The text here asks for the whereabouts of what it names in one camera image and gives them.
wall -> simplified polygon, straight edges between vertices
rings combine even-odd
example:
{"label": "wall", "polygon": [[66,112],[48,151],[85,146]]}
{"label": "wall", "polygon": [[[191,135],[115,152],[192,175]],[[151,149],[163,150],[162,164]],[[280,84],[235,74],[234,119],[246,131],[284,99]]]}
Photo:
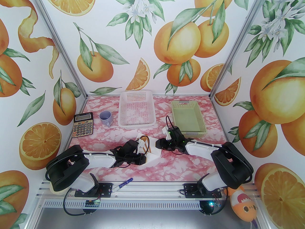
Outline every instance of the wall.
{"label": "wall", "polygon": [[41,1],[87,92],[208,94],[254,0]]}
{"label": "wall", "polygon": [[[0,0],[1,229],[24,227],[43,168],[66,143],[71,116],[84,101],[49,37],[30,0]],[[73,90],[61,90],[66,115],[54,102],[60,75]]]}
{"label": "wall", "polygon": [[213,99],[274,228],[305,226],[304,6],[264,2]]}

pen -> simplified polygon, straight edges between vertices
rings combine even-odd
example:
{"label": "pen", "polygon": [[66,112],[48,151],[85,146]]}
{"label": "pen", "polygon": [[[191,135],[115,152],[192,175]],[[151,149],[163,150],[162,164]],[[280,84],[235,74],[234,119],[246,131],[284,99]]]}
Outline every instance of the pen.
{"label": "pen", "polygon": [[130,182],[132,182],[132,181],[133,181],[133,178],[130,178],[130,179],[128,179],[127,181],[124,181],[124,182],[121,183],[120,185],[114,187],[114,188],[112,189],[112,192],[114,193],[114,192],[118,191],[119,189],[121,189],[122,187],[124,187],[125,185],[127,185],[128,183],[130,183]]}

calculator display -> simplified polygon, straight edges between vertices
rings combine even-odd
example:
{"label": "calculator display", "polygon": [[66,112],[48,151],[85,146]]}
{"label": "calculator display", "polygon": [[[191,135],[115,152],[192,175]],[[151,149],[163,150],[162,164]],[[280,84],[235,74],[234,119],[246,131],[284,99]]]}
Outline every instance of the calculator display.
{"label": "calculator display", "polygon": [[89,119],[90,117],[91,117],[91,115],[87,114],[87,115],[82,115],[82,116],[76,117],[75,120],[80,121],[80,120]]}

pink marble tabletop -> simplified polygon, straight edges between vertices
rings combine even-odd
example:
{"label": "pink marble tabletop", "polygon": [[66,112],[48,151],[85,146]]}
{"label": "pink marble tabletop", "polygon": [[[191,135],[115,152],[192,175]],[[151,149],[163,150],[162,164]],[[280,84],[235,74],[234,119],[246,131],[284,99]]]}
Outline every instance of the pink marble tabletop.
{"label": "pink marble tabletop", "polygon": [[[136,139],[138,133],[155,138],[164,138],[162,128],[165,117],[173,120],[171,102],[174,100],[195,100],[204,117],[207,134],[198,141],[223,144],[226,140],[208,96],[154,96],[157,122],[148,128],[126,130],[118,125],[119,96],[90,96],[84,112],[93,112],[93,134],[73,138],[70,146],[79,144],[89,151],[106,151]],[[111,127],[101,124],[99,114],[109,110],[113,115]],[[93,168],[86,170],[95,174],[99,181],[197,181],[207,173],[216,170],[213,162],[198,156],[175,155],[162,150],[161,156],[143,166],[130,165],[127,168]]]}

wire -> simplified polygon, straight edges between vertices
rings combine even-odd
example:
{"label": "wire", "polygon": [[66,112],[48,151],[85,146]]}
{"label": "wire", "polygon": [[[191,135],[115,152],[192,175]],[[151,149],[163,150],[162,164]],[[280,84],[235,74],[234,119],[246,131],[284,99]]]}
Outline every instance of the wire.
{"label": "wire", "polygon": [[179,193],[182,194],[183,196],[185,196],[185,190],[184,189],[180,189]]}
{"label": "wire", "polygon": [[67,198],[67,195],[68,195],[68,193],[70,192],[70,190],[71,190],[72,188],[70,188],[68,191],[67,191],[67,193],[66,193],[66,195],[65,195],[65,197],[64,197],[64,199],[63,199],[63,210],[65,211],[65,213],[66,214],[68,214],[68,215],[70,215],[70,216],[82,216],[82,215],[86,215],[87,213],[80,213],[80,214],[71,214],[71,213],[69,213],[68,211],[67,211],[67,209],[66,209],[66,207],[65,207],[65,201],[66,201],[66,198]]}
{"label": "wire", "polygon": [[[203,144],[203,145],[207,145],[207,146],[213,146],[213,145],[206,144],[206,143],[201,143],[201,142],[195,142],[195,141],[189,141],[189,142],[198,143],[198,144]],[[243,184],[248,183],[248,182],[250,182],[250,181],[252,180],[252,178],[253,178],[253,176],[252,176],[252,171],[251,171],[250,166],[249,166],[246,162],[244,162],[244,161],[243,161],[240,157],[238,157],[236,154],[232,153],[231,151],[225,149],[225,148],[222,147],[222,146],[214,146],[214,147],[219,148],[219,149],[222,149],[223,151],[229,153],[230,155],[233,155],[234,157],[236,157],[241,163],[243,163],[243,164],[247,167],[247,169],[248,169],[248,171],[249,171],[249,173],[250,173],[250,177],[249,177],[248,180],[246,180],[245,182],[243,182]]]}
{"label": "wire", "polygon": [[128,166],[130,166],[131,164],[125,166],[125,167],[121,167],[121,166],[118,166],[119,168],[127,168]]}
{"label": "wire", "polygon": [[170,121],[172,128],[174,128],[174,126],[173,126],[173,124],[171,122],[171,119],[170,119],[170,117],[168,115],[165,117],[165,120],[166,120],[166,125],[168,126],[168,128],[169,128],[168,120]]}
{"label": "wire", "polygon": [[224,206],[226,205],[227,200],[228,200],[228,187],[227,187],[226,189],[227,189],[226,200],[225,200],[224,203],[221,205],[221,207],[220,207],[219,210],[217,210],[217,211],[214,212],[214,213],[211,213],[210,215],[216,215],[216,214],[218,214],[220,211],[222,211],[222,210],[224,209]]}
{"label": "wire", "polygon": [[[173,151],[172,151],[172,153],[173,153],[173,154],[175,154]],[[184,153],[181,153],[181,154],[175,154],[175,155],[183,155],[183,154],[184,154]]]}

